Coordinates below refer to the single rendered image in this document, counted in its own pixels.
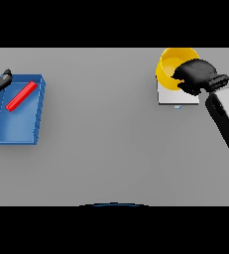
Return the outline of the pale square measuring scale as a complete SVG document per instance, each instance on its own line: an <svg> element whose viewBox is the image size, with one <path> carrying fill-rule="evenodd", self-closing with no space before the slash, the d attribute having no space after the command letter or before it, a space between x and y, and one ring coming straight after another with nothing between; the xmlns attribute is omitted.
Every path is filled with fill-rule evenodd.
<svg viewBox="0 0 229 254"><path fill-rule="evenodd" d="M158 103L160 105L197 105L199 97L193 96L184 91L170 90L157 82Z"/></svg>

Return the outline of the yellow bowl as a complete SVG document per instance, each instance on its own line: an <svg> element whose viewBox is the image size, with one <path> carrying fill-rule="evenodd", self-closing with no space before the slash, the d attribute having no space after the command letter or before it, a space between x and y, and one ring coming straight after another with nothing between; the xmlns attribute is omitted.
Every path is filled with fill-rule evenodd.
<svg viewBox="0 0 229 254"><path fill-rule="evenodd" d="M156 79L168 90L179 90L179 79L172 78L175 69L181 64L198 59L199 55L193 48L166 48L156 66Z"/></svg>

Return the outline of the blue tray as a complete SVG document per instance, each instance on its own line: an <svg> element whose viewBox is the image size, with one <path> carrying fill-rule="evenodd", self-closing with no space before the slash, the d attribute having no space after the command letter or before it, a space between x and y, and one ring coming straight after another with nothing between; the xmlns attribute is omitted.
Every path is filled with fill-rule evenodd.
<svg viewBox="0 0 229 254"><path fill-rule="evenodd" d="M5 106L30 81L37 87L11 112ZM0 145L36 145L46 83L41 74L14 74L12 83L0 91Z"/></svg>

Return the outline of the red beaker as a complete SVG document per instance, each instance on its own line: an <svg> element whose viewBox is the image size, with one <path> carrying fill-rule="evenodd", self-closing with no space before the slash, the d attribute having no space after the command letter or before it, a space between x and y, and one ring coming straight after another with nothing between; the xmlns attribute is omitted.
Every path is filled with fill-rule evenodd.
<svg viewBox="0 0 229 254"><path fill-rule="evenodd" d="M6 105L5 109L9 112L14 111L35 89L37 84L33 81L28 82Z"/></svg>

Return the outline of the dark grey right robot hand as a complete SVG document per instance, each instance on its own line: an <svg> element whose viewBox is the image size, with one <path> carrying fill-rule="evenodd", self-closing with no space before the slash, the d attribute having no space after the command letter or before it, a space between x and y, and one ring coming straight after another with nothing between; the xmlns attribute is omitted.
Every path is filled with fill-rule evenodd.
<svg viewBox="0 0 229 254"><path fill-rule="evenodd" d="M219 74L211 63L200 59L182 63L175 69L172 78L179 80L178 88L193 96L200 94L202 89L213 92L229 81L227 74Z"/></svg>

